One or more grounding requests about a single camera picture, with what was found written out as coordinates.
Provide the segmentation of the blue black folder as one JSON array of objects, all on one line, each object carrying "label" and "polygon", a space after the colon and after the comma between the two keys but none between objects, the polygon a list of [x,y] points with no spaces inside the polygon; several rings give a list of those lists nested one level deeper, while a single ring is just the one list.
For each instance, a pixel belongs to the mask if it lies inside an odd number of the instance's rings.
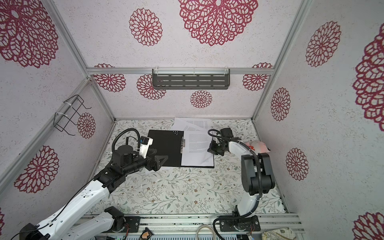
[{"label": "blue black folder", "polygon": [[180,150],[183,136],[184,131],[149,130],[148,137],[153,139],[151,148],[157,150],[158,155],[169,157],[165,167],[182,167]]}]

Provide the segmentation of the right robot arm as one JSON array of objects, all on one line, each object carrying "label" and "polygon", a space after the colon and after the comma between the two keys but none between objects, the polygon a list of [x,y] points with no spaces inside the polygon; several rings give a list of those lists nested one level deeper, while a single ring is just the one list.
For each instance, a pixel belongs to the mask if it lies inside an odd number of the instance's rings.
[{"label": "right robot arm", "polygon": [[275,187],[276,179],[269,156],[270,149],[260,141],[244,142],[235,137],[231,128],[210,129],[212,141],[207,152],[215,156],[231,153],[241,164],[241,182],[244,194],[232,217],[220,217],[221,221],[240,221],[256,212],[264,194]]}]

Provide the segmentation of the printed paper sheet back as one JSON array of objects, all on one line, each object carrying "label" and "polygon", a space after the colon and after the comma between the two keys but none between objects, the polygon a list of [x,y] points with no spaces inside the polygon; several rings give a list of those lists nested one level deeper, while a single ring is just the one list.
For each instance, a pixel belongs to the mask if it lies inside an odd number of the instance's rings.
[{"label": "printed paper sheet back", "polygon": [[210,119],[199,118],[175,118],[172,131],[208,131],[213,126]]}]

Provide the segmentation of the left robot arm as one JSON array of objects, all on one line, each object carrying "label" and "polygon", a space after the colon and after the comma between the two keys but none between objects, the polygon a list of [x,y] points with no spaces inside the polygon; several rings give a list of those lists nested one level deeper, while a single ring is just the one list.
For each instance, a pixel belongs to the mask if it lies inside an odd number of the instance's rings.
[{"label": "left robot arm", "polygon": [[168,156],[160,156],[157,150],[142,154],[128,145],[113,149],[112,159],[92,180],[79,191],[56,213],[34,225],[28,223],[16,234],[21,240],[63,240],[83,234],[104,232],[112,228],[114,220],[121,217],[117,209],[106,210],[97,217],[96,223],[88,222],[84,230],[73,225],[97,202],[109,196],[125,182],[127,175],[146,168],[158,171],[168,160]]}]

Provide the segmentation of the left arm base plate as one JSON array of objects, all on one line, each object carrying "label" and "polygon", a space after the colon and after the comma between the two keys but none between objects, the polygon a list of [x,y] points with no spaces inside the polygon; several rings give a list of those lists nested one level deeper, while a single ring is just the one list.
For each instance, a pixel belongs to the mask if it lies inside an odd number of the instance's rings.
[{"label": "left arm base plate", "polygon": [[132,217],[124,215],[115,207],[109,207],[104,210],[112,216],[112,227],[107,230],[107,233],[137,233],[139,230],[141,217]]}]

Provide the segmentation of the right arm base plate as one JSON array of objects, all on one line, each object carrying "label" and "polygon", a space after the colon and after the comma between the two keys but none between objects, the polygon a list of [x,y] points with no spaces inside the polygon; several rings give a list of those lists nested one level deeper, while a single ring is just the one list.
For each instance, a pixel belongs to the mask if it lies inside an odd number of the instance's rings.
[{"label": "right arm base plate", "polygon": [[247,218],[237,219],[234,217],[219,217],[221,232],[258,232],[261,230],[261,224],[256,215]]}]

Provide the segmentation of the printed paper sheet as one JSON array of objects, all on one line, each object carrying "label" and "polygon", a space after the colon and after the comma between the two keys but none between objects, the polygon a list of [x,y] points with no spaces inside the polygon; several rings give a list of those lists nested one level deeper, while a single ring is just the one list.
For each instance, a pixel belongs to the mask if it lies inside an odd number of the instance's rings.
[{"label": "printed paper sheet", "polygon": [[199,118],[175,118],[172,131],[208,131],[213,126],[210,119]]},{"label": "printed paper sheet", "polygon": [[208,152],[212,137],[204,131],[185,131],[182,167],[214,168],[214,155]]}]

